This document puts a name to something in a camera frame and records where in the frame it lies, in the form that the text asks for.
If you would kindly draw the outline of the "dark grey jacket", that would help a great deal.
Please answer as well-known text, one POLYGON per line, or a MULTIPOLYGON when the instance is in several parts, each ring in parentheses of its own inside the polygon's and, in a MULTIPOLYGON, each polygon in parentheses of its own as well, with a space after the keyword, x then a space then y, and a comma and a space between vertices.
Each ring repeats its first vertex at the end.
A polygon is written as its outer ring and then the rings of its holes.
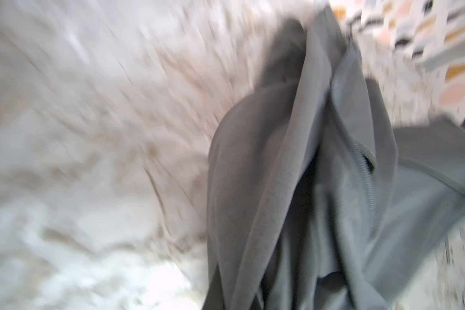
POLYGON ((392 127, 324 7, 288 19, 209 151, 205 309, 388 309, 465 217, 465 131, 392 127))

